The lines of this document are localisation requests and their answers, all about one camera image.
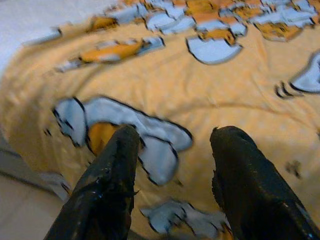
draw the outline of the white sheet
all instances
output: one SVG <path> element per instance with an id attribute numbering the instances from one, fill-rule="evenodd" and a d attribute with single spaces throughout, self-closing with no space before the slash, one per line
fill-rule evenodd
<path id="1" fill-rule="evenodd" d="M 0 0 L 0 77 L 21 43 L 50 35 L 51 27 L 81 22 L 117 0 Z"/>

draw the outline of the yellow blanket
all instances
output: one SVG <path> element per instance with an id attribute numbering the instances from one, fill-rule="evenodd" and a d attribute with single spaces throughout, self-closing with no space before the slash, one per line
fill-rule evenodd
<path id="1" fill-rule="evenodd" d="M 136 6 L 130 2 L 105 19 L 62 26 L 61 37 L 25 46 L 7 68 L 2 131 L 34 171 L 70 193 L 105 144 L 101 134 L 138 126 L 146 148 L 131 228 L 153 238 L 143 207 L 173 198 L 218 210 L 209 137 L 234 125 L 320 226 L 320 25 L 312 12 L 320 2 L 300 2 L 208 1 L 209 10 L 144 2 L 137 8 L 147 13 L 123 20 L 119 12 Z M 273 17 L 280 11 L 285 20 Z M 158 161 L 148 166 L 151 158 Z"/>

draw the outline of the bed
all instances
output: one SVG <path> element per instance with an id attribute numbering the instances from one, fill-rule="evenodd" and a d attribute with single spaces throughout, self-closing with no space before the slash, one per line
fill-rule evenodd
<path id="1" fill-rule="evenodd" d="M 214 239 L 225 216 L 209 137 L 237 126 L 319 226 L 319 12 L 319 0 L 118 3 L 18 51 L 1 80 L 2 132 L 65 199 L 100 136 L 134 125 L 145 147 L 132 230 Z"/>

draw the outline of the white cartoon shape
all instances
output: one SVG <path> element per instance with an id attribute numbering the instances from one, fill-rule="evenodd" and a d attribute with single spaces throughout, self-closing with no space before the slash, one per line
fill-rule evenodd
<path id="1" fill-rule="evenodd" d="M 195 30 L 198 32 L 209 32 L 215 29 L 230 29 L 235 36 L 245 36 L 247 34 L 247 27 L 240 22 L 229 25 L 220 20 L 211 20 L 197 24 L 195 27 Z"/>
<path id="2" fill-rule="evenodd" d="M 268 5 L 260 5 L 260 9 L 261 9 L 264 13 L 267 13 L 267 14 L 272 13 L 272 9 L 271 9 L 271 7 L 268 6 Z"/>
<path id="3" fill-rule="evenodd" d="M 215 239 L 219 235 L 218 231 L 223 230 L 221 223 L 229 224 L 223 212 L 212 214 L 200 212 L 189 203 L 184 203 L 182 208 L 185 211 L 184 221 L 197 237 Z"/>
<path id="4" fill-rule="evenodd" d="M 224 39 L 202 40 L 198 37 L 187 38 L 190 53 L 204 64 L 221 64 L 236 56 L 242 46 L 235 44 L 230 46 Z"/>
<path id="5" fill-rule="evenodd" d="M 215 239 L 218 237 L 219 231 L 223 231 L 222 223 L 226 223 L 230 227 L 223 212 L 201 212 L 187 202 L 173 199 L 140 211 L 148 218 L 150 226 L 161 234 L 169 233 L 174 225 L 185 222 L 195 236 Z"/>
<path id="6" fill-rule="evenodd" d="M 311 56 L 306 69 L 290 85 L 303 92 L 320 93 L 320 51 Z"/>
<path id="7" fill-rule="evenodd" d="M 235 36 L 245 36 L 247 34 L 247 27 L 240 22 L 231 24 L 230 30 Z"/>
<path id="8" fill-rule="evenodd" d="M 305 25 L 313 25 L 312 17 L 316 12 L 296 11 L 292 7 L 280 5 L 276 8 L 276 12 L 267 13 L 261 16 L 252 17 L 249 21 L 253 24 L 266 24 L 266 23 L 285 23 L 288 26 L 297 26 L 303 28 Z"/>
<path id="9" fill-rule="evenodd" d="M 141 3 L 127 6 L 123 9 L 111 11 L 106 13 L 109 18 L 116 19 L 118 24 L 127 24 L 132 22 L 135 18 L 142 18 L 148 14 L 145 6 Z"/>
<path id="10" fill-rule="evenodd" d="M 143 46 L 138 52 L 137 55 L 144 55 L 148 52 L 152 52 L 157 49 L 161 49 L 165 47 L 165 43 L 163 39 L 159 36 L 156 37 L 145 37 L 143 38 L 144 41 L 149 43 L 149 45 Z"/>
<path id="11" fill-rule="evenodd" d="M 143 167 L 149 174 L 149 179 L 163 185 L 172 179 L 178 167 L 178 156 L 170 143 L 164 142 L 152 136 L 141 136 L 145 147 L 139 155 L 143 162 Z"/>
<path id="12" fill-rule="evenodd" d="M 179 19 L 185 14 L 186 6 L 171 6 L 166 9 L 166 13 L 169 17 Z"/>
<path id="13" fill-rule="evenodd" d="M 147 0 L 148 4 L 151 4 L 154 8 L 160 8 L 163 10 L 167 10 L 174 6 L 172 1 L 163 1 L 163 0 Z"/>
<path id="14" fill-rule="evenodd" d="M 53 114 L 64 135 L 70 136 L 76 146 L 86 143 L 86 116 L 82 105 L 74 98 L 59 102 Z"/>
<path id="15" fill-rule="evenodd" d="M 150 31 L 157 31 L 174 23 L 176 20 L 165 12 L 156 13 L 146 21 L 146 28 Z"/>
<path id="16" fill-rule="evenodd" d="M 181 224 L 186 217 L 182 203 L 174 200 L 168 200 L 154 208 L 140 209 L 140 211 L 149 219 L 151 227 L 160 234 L 169 233 L 173 225 Z"/>
<path id="17" fill-rule="evenodd" d="M 219 20 L 212 20 L 212 21 L 206 21 L 200 24 L 197 24 L 195 27 L 196 31 L 203 32 L 203 31 L 212 31 L 215 29 L 228 29 L 229 25 L 219 21 Z"/>
<path id="18" fill-rule="evenodd" d="M 161 37 L 155 36 L 155 37 L 145 37 L 143 38 L 146 44 L 142 44 L 139 49 L 136 50 L 136 52 L 132 53 L 131 55 L 126 56 L 127 57 L 132 57 L 133 55 L 141 56 L 143 54 L 146 54 L 151 51 L 155 51 L 157 49 L 161 49 L 165 47 L 164 41 Z M 124 58 L 121 58 L 119 51 L 117 53 L 116 50 L 112 51 L 112 47 L 115 47 L 119 44 L 122 45 L 136 45 L 137 41 L 135 39 L 129 39 L 126 41 L 122 42 L 117 42 L 117 41 L 106 41 L 106 42 L 100 42 L 96 45 L 96 50 L 101 50 L 103 52 L 105 49 L 110 49 L 107 51 L 108 53 L 105 54 L 100 54 L 97 56 L 98 60 L 92 60 L 91 63 L 93 62 L 105 62 L 105 63 L 115 63 L 123 60 Z M 82 65 L 85 65 L 87 62 L 84 62 L 83 59 L 74 58 L 68 61 L 63 62 L 62 64 L 59 64 L 56 66 L 56 70 L 59 72 L 66 72 L 72 69 L 76 69 L 81 67 Z"/>
<path id="19" fill-rule="evenodd" d="M 317 12 L 315 7 L 310 6 L 310 4 L 307 0 L 295 1 L 294 4 L 297 5 L 301 11 L 309 12 L 312 14 Z"/>
<path id="20" fill-rule="evenodd" d="M 261 0 L 261 3 L 263 5 L 269 5 L 269 6 L 286 5 L 290 2 L 291 0 Z"/>
<path id="21" fill-rule="evenodd" d="M 176 34 L 192 28 L 195 24 L 196 22 L 191 16 L 184 16 L 179 20 L 162 27 L 160 30 L 164 35 Z"/>
<path id="22" fill-rule="evenodd" d="M 82 104 L 76 98 L 59 102 L 53 111 L 63 134 L 76 146 L 86 143 L 87 130 L 96 123 L 130 124 L 136 127 L 145 149 L 139 156 L 149 179 L 163 185 L 178 167 L 177 152 L 192 144 L 188 130 L 174 123 L 150 117 L 127 105 L 106 97 Z"/>
<path id="23" fill-rule="evenodd" d="M 233 17 L 235 14 L 229 8 L 221 8 L 219 10 L 220 17 Z"/>

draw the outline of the cartoon print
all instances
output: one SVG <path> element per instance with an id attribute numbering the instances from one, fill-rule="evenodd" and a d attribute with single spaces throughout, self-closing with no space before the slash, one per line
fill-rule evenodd
<path id="1" fill-rule="evenodd" d="M 251 7 L 248 4 L 236 6 L 232 9 L 232 12 L 244 21 L 264 13 L 264 11 L 260 7 Z"/>
<path id="2" fill-rule="evenodd" d="M 161 37 L 146 37 L 141 40 L 130 39 L 121 42 L 102 42 L 95 49 L 80 53 L 78 57 L 58 65 L 56 69 L 60 72 L 66 72 L 91 63 L 112 64 L 133 56 L 146 54 L 164 46 Z"/>
<path id="3" fill-rule="evenodd" d="M 237 36 L 247 32 L 241 23 L 230 26 L 218 20 L 200 23 L 195 30 L 198 37 L 188 37 L 187 47 L 198 61 L 210 65 L 224 63 L 236 56 L 242 49 L 236 43 Z"/>
<path id="4" fill-rule="evenodd" d="M 171 7 L 167 12 L 152 15 L 146 21 L 150 31 L 160 31 L 164 35 L 177 34 L 192 28 L 196 22 L 191 16 L 185 16 L 183 9 Z"/>
<path id="5" fill-rule="evenodd" d="M 285 170 L 290 174 L 294 174 L 298 179 L 301 179 L 300 169 L 301 162 L 297 160 L 294 160 L 293 162 L 287 162 L 285 165 Z"/>
<path id="6" fill-rule="evenodd" d="M 87 32 L 115 28 L 117 24 L 118 22 L 115 18 L 105 16 L 93 16 L 91 18 L 91 24 Z"/>
<path id="7" fill-rule="evenodd" d="M 148 14 L 146 7 L 141 4 L 133 4 L 122 9 L 106 12 L 105 16 L 116 19 L 119 24 L 128 24 L 133 22 L 136 18 L 143 18 Z"/>
<path id="8" fill-rule="evenodd" d="M 223 223 L 229 225 L 222 212 L 204 213 L 195 209 L 190 203 L 170 199 L 152 208 L 140 209 L 148 218 L 149 224 L 157 233 L 167 234 L 174 226 L 187 224 L 194 235 L 200 238 L 215 239 L 223 231 Z"/>
<path id="9" fill-rule="evenodd" d="M 281 87 L 276 85 L 275 93 L 282 99 L 302 97 L 302 93 L 320 94 L 320 51 L 312 54 L 308 65 L 289 81 L 289 86 L 283 82 Z"/>
<path id="10" fill-rule="evenodd" d="M 86 144 L 95 154 L 119 125 L 135 126 L 144 143 L 139 158 L 149 179 L 157 185 L 172 179 L 178 167 L 177 152 L 192 144 L 187 129 L 107 97 L 97 97 L 85 103 L 67 98 L 55 106 L 53 114 L 61 132 L 69 136 L 75 146 Z"/>
<path id="11" fill-rule="evenodd" d="M 221 64 L 232 59 L 242 49 L 239 44 L 229 45 L 224 39 L 202 40 L 199 37 L 187 38 L 190 53 L 201 63 Z"/>
<path id="12" fill-rule="evenodd" d="M 223 39 L 229 45 L 234 45 L 236 43 L 236 37 L 233 35 L 230 29 L 214 29 L 212 31 L 204 31 L 199 33 L 199 37 L 202 40 L 217 40 Z"/>
<path id="13" fill-rule="evenodd" d="M 314 25 L 312 17 L 317 15 L 314 7 L 310 7 L 307 0 L 295 4 L 277 5 L 276 11 L 255 16 L 249 21 L 270 41 L 286 42 L 299 33 L 305 26 Z"/>
<path id="14" fill-rule="evenodd" d="M 285 23 L 255 24 L 256 28 L 260 30 L 262 36 L 270 41 L 286 42 L 295 38 L 302 32 L 302 28 L 297 26 L 288 26 Z"/>
<path id="15" fill-rule="evenodd" d="M 166 10 L 174 6 L 172 1 L 164 0 L 145 0 L 146 3 L 152 5 L 154 8 L 159 8 L 161 10 Z"/>
<path id="16" fill-rule="evenodd" d="M 198 13 L 215 13 L 218 11 L 219 6 L 209 0 L 187 0 L 186 15 L 192 16 Z"/>

